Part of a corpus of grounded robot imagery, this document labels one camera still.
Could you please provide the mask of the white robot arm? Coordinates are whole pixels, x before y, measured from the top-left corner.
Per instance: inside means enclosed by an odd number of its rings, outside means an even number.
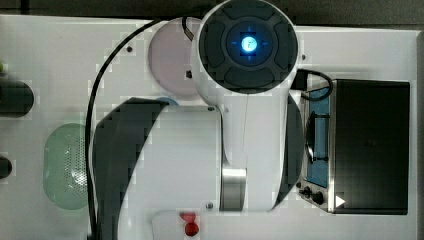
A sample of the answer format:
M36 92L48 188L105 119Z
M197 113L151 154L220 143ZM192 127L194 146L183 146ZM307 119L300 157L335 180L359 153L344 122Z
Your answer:
M93 240L174 239L213 215L267 213L300 175L303 126L290 90L299 41L266 0L225 0L202 19L191 72L200 101L131 98L97 125Z

